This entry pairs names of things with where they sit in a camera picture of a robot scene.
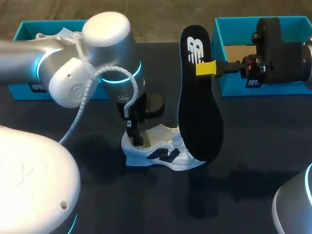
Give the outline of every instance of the black table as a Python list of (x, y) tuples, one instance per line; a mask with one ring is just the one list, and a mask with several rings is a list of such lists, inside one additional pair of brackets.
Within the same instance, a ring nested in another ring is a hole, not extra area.
[[(138, 50), (147, 90), (166, 98), (165, 114), (146, 127), (176, 127), (179, 45), (147, 43)], [(185, 172), (126, 167), (125, 122), (115, 104), (87, 105), (65, 145), (82, 181), (75, 234), (276, 234), (273, 196), (312, 161), (312, 96), (221, 98), (213, 86), (225, 121), (223, 149), (210, 165)], [(77, 113), (51, 101), (14, 101), (4, 88), (0, 96), (1, 125), (55, 140)]]

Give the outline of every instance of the teal box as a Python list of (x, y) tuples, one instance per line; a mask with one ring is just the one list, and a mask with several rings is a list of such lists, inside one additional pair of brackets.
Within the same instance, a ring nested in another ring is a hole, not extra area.
[[(212, 39), (214, 59), (227, 61), (224, 46), (252, 45), (251, 37), (262, 17), (216, 18)], [(305, 16), (278, 17), (282, 39), (286, 42), (304, 43), (312, 35), (312, 24)], [(299, 95), (312, 94), (301, 81), (284, 84), (261, 85), (259, 88), (245, 88), (247, 79), (240, 73), (225, 74), (219, 79), (222, 96), (259, 96), (259, 95)]]
[[(81, 32), (85, 22), (86, 20), (23, 21), (13, 40), (35, 39), (37, 33), (55, 35), (63, 28), (73, 32)], [(30, 84), (11, 85), (9, 90), (15, 100), (52, 100), (48, 92), (33, 92)], [(101, 85), (97, 87), (92, 99), (108, 99)]]

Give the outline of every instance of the black insole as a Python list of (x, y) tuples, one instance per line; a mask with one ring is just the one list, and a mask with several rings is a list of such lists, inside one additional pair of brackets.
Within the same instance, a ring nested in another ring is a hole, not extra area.
[(211, 162), (223, 143), (223, 118), (211, 76), (196, 77), (196, 63), (212, 60), (210, 38), (202, 26), (185, 28), (180, 38), (182, 85), (178, 123), (186, 148), (197, 160)]

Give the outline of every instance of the white coiled cable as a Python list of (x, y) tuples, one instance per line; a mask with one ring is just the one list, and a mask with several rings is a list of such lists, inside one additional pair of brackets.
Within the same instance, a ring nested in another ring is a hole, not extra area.
[(75, 39), (75, 44), (76, 44), (76, 49), (77, 49), (77, 52), (78, 52), (78, 55), (79, 55), (79, 58), (80, 60), (82, 61), (82, 63), (84, 64), (84, 67), (86, 68), (86, 70), (88, 71), (91, 79), (89, 80), (87, 86), (86, 86), (86, 89), (84, 91), (84, 94), (83, 94), (83, 99), (81, 101), (81, 105), (79, 107), (79, 110), (78, 110), (78, 113), (72, 123), (72, 125), (70, 126), (69, 130), (67, 131), (67, 133), (63, 136), (63, 138), (59, 141), (60, 144), (63, 144), (65, 142), (65, 140), (69, 137), (69, 135), (73, 132), (74, 128), (76, 127), (76, 125), (78, 124), (82, 114), (83, 114), (83, 111), (84, 111), (84, 108), (88, 102), (88, 100), (90, 99), (90, 90), (91, 88), (93, 87), (94, 85), (94, 82), (97, 82), (97, 77), (105, 72), (111, 72), (111, 71), (117, 71), (117, 72), (120, 72), (120, 73), (123, 73), (124, 75), (126, 75), (132, 85), (133, 85), (133, 96), (132, 98), (130, 99), (129, 102), (127, 102), (123, 108), (124, 110), (124, 114), (125, 114), (125, 117), (128, 118), (129, 117), (129, 108), (135, 103), (135, 101), (137, 100), (137, 96), (138, 96), (138, 86), (137, 86), (137, 82), (136, 82), (136, 79), (133, 77), (133, 75), (127, 71), (126, 69), (122, 68), (122, 67), (118, 67), (118, 66), (103, 66), (103, 67), (100, 67), (97, 71), (92, 68), (90, 68), (90, 65), (86, 59), (86, 57), (84, 56), (83, 52), (82, 52), (82, 48), (81, 48), (81, 44), (80, 44), (80, 39), (82, 38), (82, 35), (80, 33), (76, 33), (75, 36), (74, 36), (74, 39)]

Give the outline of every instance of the yellow clip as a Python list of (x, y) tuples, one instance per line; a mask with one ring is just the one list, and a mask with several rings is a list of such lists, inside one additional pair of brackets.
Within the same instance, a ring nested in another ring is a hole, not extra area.
[(216, 75), (215, 60), (212, 62), (205, 62), (196, 64), (196, 76)]

